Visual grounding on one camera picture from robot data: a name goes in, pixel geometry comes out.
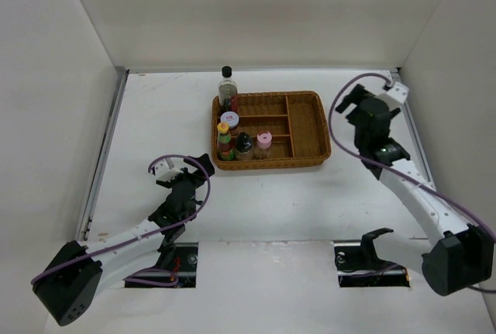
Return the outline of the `dark soy sauce bottle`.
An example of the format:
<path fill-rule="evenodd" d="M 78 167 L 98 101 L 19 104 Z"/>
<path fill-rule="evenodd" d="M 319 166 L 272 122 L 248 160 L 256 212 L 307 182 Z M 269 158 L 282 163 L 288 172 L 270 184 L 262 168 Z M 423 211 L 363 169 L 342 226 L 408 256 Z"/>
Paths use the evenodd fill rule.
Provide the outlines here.
<path fill-rule="evenodd" d="M 238 88 L 233 80 L 233 70 L 230 66 L 221 69 L 222 80 L 219 83 L 219 107 L 220 112 L 238 112 Z"/>

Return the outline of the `small jar white lid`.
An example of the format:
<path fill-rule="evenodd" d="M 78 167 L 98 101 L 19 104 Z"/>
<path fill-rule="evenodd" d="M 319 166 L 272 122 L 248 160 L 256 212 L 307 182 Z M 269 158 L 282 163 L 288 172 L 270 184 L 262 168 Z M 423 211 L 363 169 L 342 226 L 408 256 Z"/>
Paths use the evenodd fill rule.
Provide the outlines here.
<path fill-rule="evenodd" d="M 235 112 L 228 111 L 222 113 L 220 122 L 224 122 L 229 126 L 229 131 L 232 136 L 237 136 L 239 132 L 239 115 Z"/>

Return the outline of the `red green sauce bottle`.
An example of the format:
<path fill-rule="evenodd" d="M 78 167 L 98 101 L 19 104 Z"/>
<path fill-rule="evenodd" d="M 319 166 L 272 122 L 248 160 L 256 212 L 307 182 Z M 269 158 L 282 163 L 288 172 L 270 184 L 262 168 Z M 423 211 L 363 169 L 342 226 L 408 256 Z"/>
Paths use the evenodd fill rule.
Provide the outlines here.
<path fill-rule="evenodd" d="M 220 160 L 232 161 L 235 158 L 229 125 L 220 122 L 217 125 L 217 154 Z"/>

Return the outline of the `black cap pepper shaker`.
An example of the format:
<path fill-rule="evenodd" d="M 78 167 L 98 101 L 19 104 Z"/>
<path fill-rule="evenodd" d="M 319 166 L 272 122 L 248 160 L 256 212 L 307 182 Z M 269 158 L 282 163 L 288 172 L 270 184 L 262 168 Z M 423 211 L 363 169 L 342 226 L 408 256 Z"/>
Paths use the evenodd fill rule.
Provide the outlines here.
<path fill-rule="evenodd" d="M 254 151 L 253 138 L 245 132 L 241 132 L 235 141 L 235 157 L 237 160 L 252 160 Z"/>

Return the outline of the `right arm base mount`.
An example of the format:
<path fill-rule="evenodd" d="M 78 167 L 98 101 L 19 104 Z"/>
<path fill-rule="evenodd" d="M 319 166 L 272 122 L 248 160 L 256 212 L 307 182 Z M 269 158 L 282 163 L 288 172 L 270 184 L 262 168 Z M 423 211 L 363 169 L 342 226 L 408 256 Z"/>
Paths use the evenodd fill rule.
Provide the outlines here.
<path fill-rule="evenodd" d="M 380 228 L 365 233 L 360 240 L 334 243 L 334 263 L 340 288 L 409 288 L 408 271 L 401 265 L 382 260 L 374 240 L 392 229 Z"/>

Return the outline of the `pink cap spice shaker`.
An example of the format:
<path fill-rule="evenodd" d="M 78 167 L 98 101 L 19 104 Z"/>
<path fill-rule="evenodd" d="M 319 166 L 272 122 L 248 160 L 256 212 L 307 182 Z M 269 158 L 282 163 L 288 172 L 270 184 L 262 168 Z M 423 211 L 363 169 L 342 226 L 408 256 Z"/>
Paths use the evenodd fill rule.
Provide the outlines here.
<path fill-rule="evenodd" d="M 257 135 L 254 157 L 257 160 L 265 160 L 270 157 L 270 148 L 272 147 L 272 134 L 269 131 Z"/>

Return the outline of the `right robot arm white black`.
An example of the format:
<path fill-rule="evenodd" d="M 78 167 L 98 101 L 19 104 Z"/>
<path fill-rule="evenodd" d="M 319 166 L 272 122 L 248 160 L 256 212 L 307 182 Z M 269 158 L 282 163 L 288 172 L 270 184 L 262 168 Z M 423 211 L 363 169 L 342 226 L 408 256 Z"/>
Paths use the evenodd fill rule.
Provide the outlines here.
<path fill-rule="evenodd" d="M 419 272 L 431 289 L 447 296 L 491 278 L 495 234 L 470 212 L 437 192 L 422 176 L 408 151 L 391 138 L 391 121 L 401 112 L 408 88 L 395 82 L 375 95 L 363 85 L 352 88 L 331 112 L 344 113 L 355 129 L 351 154 L 406 207 L 427 236 L 416 246 L 393 229 L 363 235 L 359 257 L 370 269 L 384 262 Z"/>

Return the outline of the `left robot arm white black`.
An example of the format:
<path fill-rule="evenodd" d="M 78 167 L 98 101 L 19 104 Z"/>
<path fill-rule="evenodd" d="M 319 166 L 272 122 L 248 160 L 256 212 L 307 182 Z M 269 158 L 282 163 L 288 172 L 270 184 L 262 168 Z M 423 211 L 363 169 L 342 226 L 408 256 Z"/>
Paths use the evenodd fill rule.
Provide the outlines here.
<path fill-rule="evenodd" d="M 145 270 L 167 270 L 174 262 L 176 240 L 205 207 L 196 191 L 211 184 L 215 168 L 207 153 L 158 157 L 148 166 L 156 184 L 169 190 L 164 202 L 139 224 L 94 243 L 65 243 L 46 269 L 31 281 L 33 293 L 58 325 L 77 320 L 93 299 L 112 285 Z"/>

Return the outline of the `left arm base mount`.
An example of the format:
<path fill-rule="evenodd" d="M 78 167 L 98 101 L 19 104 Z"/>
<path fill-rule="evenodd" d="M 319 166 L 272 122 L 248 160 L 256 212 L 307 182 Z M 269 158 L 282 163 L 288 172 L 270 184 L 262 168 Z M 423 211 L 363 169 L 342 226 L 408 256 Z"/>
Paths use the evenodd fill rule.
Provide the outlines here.
<path fill-rule="evenodd" d="M 175 243 L 148 267 L 124 280 L 124 288 L 195 288 L 198 243 Z"/>

